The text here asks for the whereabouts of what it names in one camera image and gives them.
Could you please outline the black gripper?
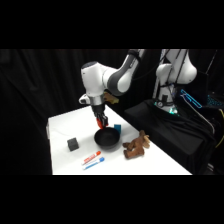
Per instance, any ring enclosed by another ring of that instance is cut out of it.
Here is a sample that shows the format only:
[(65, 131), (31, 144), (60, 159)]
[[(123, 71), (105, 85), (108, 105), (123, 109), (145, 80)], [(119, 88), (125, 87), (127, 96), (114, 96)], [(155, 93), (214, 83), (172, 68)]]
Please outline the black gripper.
[(96, 116), (96, 121), (99, 127), (106, 128), (109, 123), (108, 123), (108, 117), (106, 115), (104, 115), (104, 111), (105, 111), (105, 105), (101, 104), (101, 105), (92, 105), (91, 106), (92, 111), (94, 113), (94, 115)]

